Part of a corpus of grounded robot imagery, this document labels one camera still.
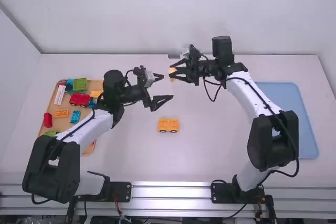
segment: black cable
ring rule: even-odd
[[[141,224],[145,224],[148,220],[149,220],[150,217],[148,217],[147,219],[145,219],[145,221],[143,221]]]
[[[215,94],[215,97],[212,99],[212,98],[210,97],[210,95],[209,95],[208,88],[206,87],[206,84],[205,84],[205,78],[203,78],[203,84],[204,84],[205,92],[206,92],[207,96],[209,97],[210,101],[215,102],[216,99],[217,99],[218,92],[219,92],[220,88],[222,87],[222,85],[218,87],[218,89],[217,89],[217,91],[216,91],[216,94]]]
[[[207,60],[209,61],[209,58],[205,56],[205,54],[202,54],[202,56]]]
[[[222,182],[223,184],[227,184],[227,182],[222,179],[215,179],[214,181],[211,182],[211,185],[215,182]]]
[[[47,202],[51,201],[51,199],[46,199],[46,200],[43,200],[43,201],[36,201],[35,200],[35,195],[31,194],[31,201],[35,205],[41,205],[41,204],[44,204],[44,203],[47,203]]]
[[[86,209],[86,201],[84,201],[84,212],[85,212],[85,219],[88,217],[88,211]]]
[[[235,217],[237,214],[239,214],[246,207],[246,205],[247,205],[247,203],[243,204],[243,206],[238,211],[236,211],[233,215],[230,215],[229,217],[225,217],[222,220],[227,220],[227,219],[231,219],[231,218]]]
[[[128,75],[130,72],[134,73],[134,72],[133,72],[133,69],[130,69],[130,70],[128,70],[128,71],[126,72],[126,74],[125,74],[125,77],[126,77],[126,78],[127,78],[127,75]]]
[[[166,221],[182,222],[181,220],[166,219],[166,218],[160,218],[160,217],[147,217],[147,218],[135,217],[135,219],[140,219],[140,220],[145,219],[146,221],[148,221],[148,220],[166,220]]]
[[[80,126],[78,126],[78,127],[77,127],[76,129],[74,129],[73,131],[71,131],[71,132],[69,132],[68,134],[66,134],[64,137],[62,137],[62,138],[56,143],[56,145],[53,147],[53,149],[51,150],[51,152],[50,152],[49,155],[47,156],[46,161],[44,162],[44,164],[43,164],[43,166],[42,166],[40,172],[37,174],[36,179],[35,179],[35,181],[34,181],[34,182],[35,182],[35,185],[37,184],[38,180],[40,179],[41,174],[44,172],[44,170],[45,170],[47,164],[49,164],[49,160],[50,160],[50,158],[53,156],[53,154],[54,154],[54,152],[56,151],[57,147],[64,141],[64,139],[66,139],[66,138],[69,137],[69,136],[72,136],[72,134],[74,134],[74,132],[78,131],[80,128],[82,128],[84,125],[86,125],[86,124],[87,124],[88,122],[90,122],[92,119],[94,119],[94,118],[95,118],[94,115],[95,115],[95,111],[94,111],[94,109],[92,108],[92,116],[91,116],[87,121],[85,121],[84,123],[82,123]],[[41,204],[46,203],[46,202],[51,201],[51,200],[50,200],[50,199],[47,199],[47,200],[44,200],[44,201],[37,202],[37,201],[35,200],[35,195],[34,195],[34,194],[31,194],[31,201],[32,201],[33,204],[41,205]]]
[[[216,82],[208,81],[208,80],[205,80],[205,79],[204,79],[204,81],[207,82],[207,83],[210,83],[210,84],[212,84],[212,85],[216,85],[216,86],[221,86],[221,85],[222,85],[222,84],[220,84],[220,83],[216,83]]]
[[[295,161],[296,161],[296,170],[295,170],[295,172],[293,174],[288,174],[288,173],[282,172],[280,170],[270,170],[268,172],[268,174],[266,175],[266,177],[258,185],[261,185],[269,177],[269,175],[271,175],[272,173],[280,173],[280,174],[283,174],[283,175],[285,175],[287,177],[290,177],[290,178],[296,177],[298,175],[299,169],[300,169],[299,155],[298,155],[298,150],[296,149],[294,140],[291,137],[290,133],[288,132],[288,129],[285,127],[285,125],[280,120],[280,118],[275,114],[275,112],[272,110],[272,108],[270,107],[270,105],[265,101],[265,99],[262,98],[262,96],[258,93],[258,91],[251,85],[251,83],[249,83],[247,80],[245,80],[244,78],[241,78],[241,77],[231,77],[231,78],[227,78],[226,79],[226,81],[229,81],[229,80],[241,80],[241,81],[245,82],[245,84],[249,85],[249,87],[254,91],[254,93],[257,95],[257,97],[260,98],[260,100],[265,105],[265,107],[272,113],[272,115],[274,116],[274,118],[278,121],[278,123],[280,124],[282,130],[285,132],[285,134],[287,135],[289,141],[291,142],[291,145],[292,145],[293,150],[294,150],[294,157],[295,157]]]

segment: metal frame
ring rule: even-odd
[[[132,198],[120,203],[129,216],[228,217],[241,205],[213,204],[210,183],[132,182]],[[68,204],[55,201],[34,205],[21,184],[0,184],[0,215],[65,215]],[[278,218],[336,218],[336,187],[265,187],[274,197]],[[88,215],[117,216],[112,202],[88,202]],[[77,215],[84,215],[79,202]],[[238,217],[254,216],[254,206],[247,205]]]

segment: orange lego brick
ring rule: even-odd
[[[178,121],[178,119],[160,118],[157,126],[157,131],[160,132],[169,131],[172,133],[176,133],[180,130],[180,122]]]
[[[67,118],[69,115],[68,110],[55,110],[54,118]]]
[[[170,120],[170,132],[176,133],[180,130],[180,122],[178,119],[171,119]]]
[[[90,96],[97,98],[102,92],[103,92],[102,90],[92,90]]]

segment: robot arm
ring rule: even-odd
[[[104,75],[103,93],[97,99],[92,112],[72,128],[54,137],[42,135],[34,143],[22,188],[34,195],[67,203],[75,195],[96,195],[96,200],[110,196],[110,178],[97,173],[81,174],[80,155],[100,135],[115,127],[124,113],[124,106],[142,101],[145,108],[156,111],[173,98],[172,95],[148,94],[154,82],[164,78],[143,66],[129,72],[137,76],[137,84],[131,85],[118,70]]]
[[[238,100],[246,111],[252,126],[248,138],[249,161],[234,176],[235,192],[249,192],[260,185],[276,169],[298,160],[298,117],[293,111],[283,111],[253,82],[248,69],[234,62],[230,37],[213,38],[213,56],[209,60],[190,45],[184,58],[171,65],[176,71],[171,78],[199,85],[199,78],[215,77],[224,89]],[[237,201],[244,199],[237,196]]]

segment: blue lego brick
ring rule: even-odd
[[[80,111],[79,110],[74,110],[71,116],[70,123],[76,124],[79,122],[80,118]]]
[[[92,107],[95,106],[96,104],[97,104],[96,101],[90,101],[88,108],[92,109]]]
[[[68,80],[67,80],[67,84],[70,84],[71,86],[74,86],[74,85],[73,85],[73,79],[68,79]]]

